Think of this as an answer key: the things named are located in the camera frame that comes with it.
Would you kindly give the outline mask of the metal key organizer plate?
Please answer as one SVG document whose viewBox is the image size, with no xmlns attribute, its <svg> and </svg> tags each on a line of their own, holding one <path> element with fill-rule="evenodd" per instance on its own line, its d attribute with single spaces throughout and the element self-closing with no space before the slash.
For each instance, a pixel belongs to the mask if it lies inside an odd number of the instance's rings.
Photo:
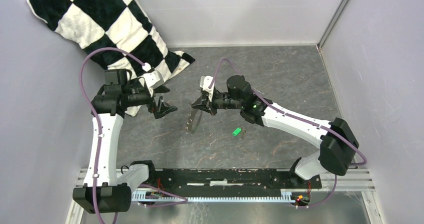
<svg viewBox="0 0 424 224">
<path fill-rule="evenodd" d="M 191 110 L 185 126 L 188 133 L 194 134 L 196 132 L 201 122 L 202 115 L 203 113 L 199 109 Z"/>
</svg>

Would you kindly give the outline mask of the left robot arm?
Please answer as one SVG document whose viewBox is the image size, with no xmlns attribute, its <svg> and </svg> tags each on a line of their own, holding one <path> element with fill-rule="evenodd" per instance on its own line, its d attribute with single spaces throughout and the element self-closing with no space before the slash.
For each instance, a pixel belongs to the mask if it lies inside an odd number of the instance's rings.
<svg viewBox="0 0 424 224">
<path fill-rule="evenodd" d="M 157 182 L 151 161 L 134 161 L 124 174 L 117 174 L 118 138 L 127 108 L 145 105 L 155 119 L 177 110 L 162 97 L 154 99 L 155 90 L 169 92 L 158 71 L 143 74 L 146 86 L 140 88 L 130 86 L 129 74 L 126 69 L 105 71 L 105 84 L 90 102 L 94 131 L 91 158 L 83 184 L 74 188 L 72 198 L 91 214 L 126 212 L 132 193 L 141 184 L 149 188 Z"/>
</svg>

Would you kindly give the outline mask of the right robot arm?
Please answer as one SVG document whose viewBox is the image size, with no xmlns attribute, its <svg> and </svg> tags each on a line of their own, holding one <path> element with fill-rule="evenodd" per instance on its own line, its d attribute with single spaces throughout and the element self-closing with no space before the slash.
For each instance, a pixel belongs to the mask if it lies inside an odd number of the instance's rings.
<svg viewBox="0 0 424 224">
<path fill-rule="evenodd" d="M 193 109 L 210 115 L 216 115 L 219 109 L 239 110 L 241 117 L 251 124 L 287 132 L 318 149 L 299 158 L 291 167 L 288 179 L 293 187 L 301 188 L 324 172 L 344 176 L 353 166 L 359 144 L 344 119 L 321 120 L 290 111 L 262 97 L 243 75 L 229 77 L 226 92 L 215 88 L 211 76 L 202 76 L 199 83 L 201 96 L 191 104 Z"/>
</svg>

